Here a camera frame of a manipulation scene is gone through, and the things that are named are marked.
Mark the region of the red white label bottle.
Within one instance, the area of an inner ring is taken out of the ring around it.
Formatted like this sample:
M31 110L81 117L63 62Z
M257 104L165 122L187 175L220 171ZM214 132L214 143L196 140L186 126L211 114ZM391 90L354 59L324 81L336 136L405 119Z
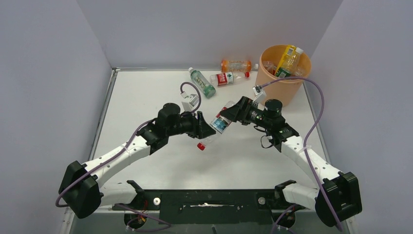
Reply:
M224 131L226 130L226 128L232 123L232 121L230 121L226 117L223 117L220 114L220 112L232 107L233 105L235 105L235 102L233 101L227 102L226 105L214 117L214 119L210 123L210 126L216 131L216 134L209 136L205 139L202 139L202 141L200 141L197 144L197 147L199 150L203 151L208 145L210 145L211 143L215 142L218 138L220 138L222 134L224 133Z

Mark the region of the green label clear bottle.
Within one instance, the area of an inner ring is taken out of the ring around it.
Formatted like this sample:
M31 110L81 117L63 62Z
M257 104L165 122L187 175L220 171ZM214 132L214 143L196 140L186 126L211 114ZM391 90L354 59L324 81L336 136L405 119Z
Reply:
M200 91L205 95L206 98L215 96L216 89L199 70L190 67L188 71L191 80L200 89Z

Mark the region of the yellow juice bottle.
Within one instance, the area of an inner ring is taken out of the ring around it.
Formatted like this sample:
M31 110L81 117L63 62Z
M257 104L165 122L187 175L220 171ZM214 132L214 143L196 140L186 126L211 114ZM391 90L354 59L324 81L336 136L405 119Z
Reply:
M288 45L286 47L278 65L276 66L276 70L274 72L275 77L283 78L292 74L295 60L295 50L296 46L294 45Z

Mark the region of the dark green label bottle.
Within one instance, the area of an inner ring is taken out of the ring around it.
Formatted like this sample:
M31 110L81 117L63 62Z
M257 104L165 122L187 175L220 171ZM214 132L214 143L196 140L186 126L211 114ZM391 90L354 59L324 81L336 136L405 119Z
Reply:
M275 77L286 78L292 76L298 66L302 53L303 50L299 47L288 45L277 65Z

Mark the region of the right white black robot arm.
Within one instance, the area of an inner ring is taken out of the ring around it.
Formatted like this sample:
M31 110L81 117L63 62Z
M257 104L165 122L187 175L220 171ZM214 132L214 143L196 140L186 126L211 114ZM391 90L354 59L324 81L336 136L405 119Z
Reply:
M282 116L282 103L265 102L260 110L250 98L242 97L220 115L242 125L254 124L264 129L270 143L291 159L316 184L309 188L289 180L275 186L274 202L280 208L297 204L315 211L328 227L333 227L362 212L357 177L344 173L319 156Z

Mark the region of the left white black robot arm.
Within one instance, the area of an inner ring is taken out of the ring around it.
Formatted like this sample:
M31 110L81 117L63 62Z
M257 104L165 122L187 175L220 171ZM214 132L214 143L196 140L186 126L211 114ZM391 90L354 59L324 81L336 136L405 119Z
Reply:
M132 180L107 186L106 182L132 163L154 154L167 145L169 137L187 135L204 139L216 134L197 111L181 112L175 103L165 104L156 118L142 123L129 140L103 156L79 163L70 163L64 173L55 205L69 207L78 218L86 218L106 205L130 204L139 194Z

